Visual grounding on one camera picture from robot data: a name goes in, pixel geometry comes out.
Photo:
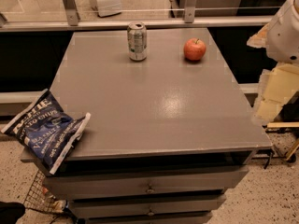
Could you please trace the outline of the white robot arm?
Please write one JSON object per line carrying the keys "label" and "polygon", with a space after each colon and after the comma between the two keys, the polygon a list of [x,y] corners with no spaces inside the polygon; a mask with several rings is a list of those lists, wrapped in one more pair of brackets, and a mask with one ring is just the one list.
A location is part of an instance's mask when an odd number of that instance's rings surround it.
{"label": "white robot arm", "polygon": [[265,48],[267,56],[277,62],[299,63],[299,0],[287,0],[247,45]]}

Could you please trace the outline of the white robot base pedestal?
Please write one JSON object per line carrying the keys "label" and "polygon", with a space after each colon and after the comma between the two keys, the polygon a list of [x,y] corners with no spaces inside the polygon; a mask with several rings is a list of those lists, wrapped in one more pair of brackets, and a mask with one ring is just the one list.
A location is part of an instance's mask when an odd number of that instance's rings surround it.
{"label": "white robot base pedestal", "polygon": [[90,6],[99,17],[108,17],[121,13],[121,0],[89,0]]}

